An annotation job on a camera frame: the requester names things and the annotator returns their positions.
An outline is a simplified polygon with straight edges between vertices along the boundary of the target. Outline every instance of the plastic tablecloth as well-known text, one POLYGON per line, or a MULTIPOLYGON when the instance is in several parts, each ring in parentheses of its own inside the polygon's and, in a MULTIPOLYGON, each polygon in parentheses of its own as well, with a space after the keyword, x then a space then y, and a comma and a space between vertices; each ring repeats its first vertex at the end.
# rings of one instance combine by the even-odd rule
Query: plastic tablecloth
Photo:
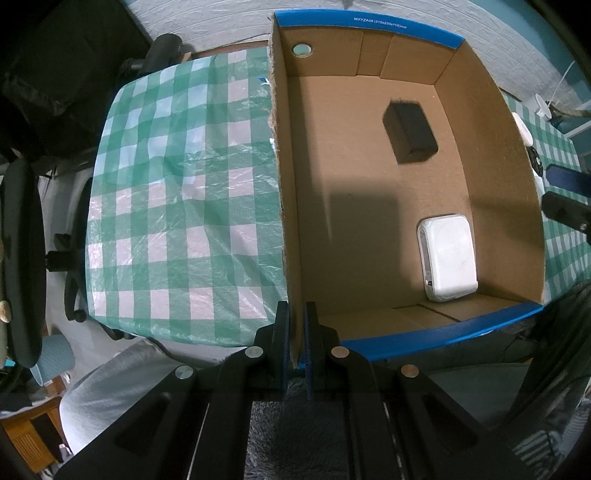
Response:
MULTIPOLYGON (((117 94, 87 228, 89 313, 141 336, 252 344, 287 299, 266 48, 169 67, 117 94)), ((505 97, 545 167, 580 169, 570 140, 505 97)), ((579 201, 573 193, 550 187, 579 201)), ((544 218, 549 301, 589 276, 584 236, 544 218)))

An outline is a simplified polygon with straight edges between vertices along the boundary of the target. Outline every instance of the chair wheel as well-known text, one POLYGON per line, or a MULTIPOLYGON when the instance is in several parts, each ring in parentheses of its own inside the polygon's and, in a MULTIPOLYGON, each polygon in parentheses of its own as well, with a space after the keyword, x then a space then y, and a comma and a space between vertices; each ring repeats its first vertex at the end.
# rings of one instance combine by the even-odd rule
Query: chair wheel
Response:
POLYGON ((84 310, 75 310, 74 311, 74 320, 77 321, 78 323, 85 322, 87 318, 88 318, 88 315, 86 314, 86 312, 84 310))

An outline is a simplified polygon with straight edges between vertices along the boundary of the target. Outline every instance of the wooden cabinet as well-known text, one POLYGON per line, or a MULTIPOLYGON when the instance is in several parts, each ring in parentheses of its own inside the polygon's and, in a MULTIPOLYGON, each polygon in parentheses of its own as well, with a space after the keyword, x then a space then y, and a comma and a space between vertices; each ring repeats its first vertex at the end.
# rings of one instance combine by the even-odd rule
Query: wooden cabinet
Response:
POLYGON ((0 425, 6 430, 18 453, 21 454, 29 468, 35 473, 39 473, 52 463, 59 461, 59 459, 56 459, 43 443, 31 420, 47 414, 60 434, 63 443, 67 444, 64 431, 61 428, 60 401, 61 397, 55 397, 43 405, 19 413, 14 417, 0 420, 0 425))

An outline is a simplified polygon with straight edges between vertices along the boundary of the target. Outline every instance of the black sponge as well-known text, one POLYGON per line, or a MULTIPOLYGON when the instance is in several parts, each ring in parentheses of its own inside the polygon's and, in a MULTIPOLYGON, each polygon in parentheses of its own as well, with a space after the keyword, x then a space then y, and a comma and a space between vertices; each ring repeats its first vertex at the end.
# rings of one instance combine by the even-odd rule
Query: black sponge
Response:
POLYGON ((390 102, 382 120, 398 163, 426 161, 437 153, 437 141, 418 103, 390 102))

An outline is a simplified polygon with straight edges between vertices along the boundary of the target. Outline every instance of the white wall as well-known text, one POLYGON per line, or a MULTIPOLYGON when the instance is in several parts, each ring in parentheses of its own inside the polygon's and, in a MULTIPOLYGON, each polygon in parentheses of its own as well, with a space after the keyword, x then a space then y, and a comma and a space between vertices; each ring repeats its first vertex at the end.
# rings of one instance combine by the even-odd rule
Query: white wall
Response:
MULTIPOLYGON (((343 8, 409 18, 462 35, 497 84, 526 100, 549 99, 564 72, 511 27, 469 0, 127 0, 152 38, 176 33, 197 51, 266 38, 269 17, 281 8, 343 8)), ((566 83, 555 100, 577 107, 581 100, 566 83)))

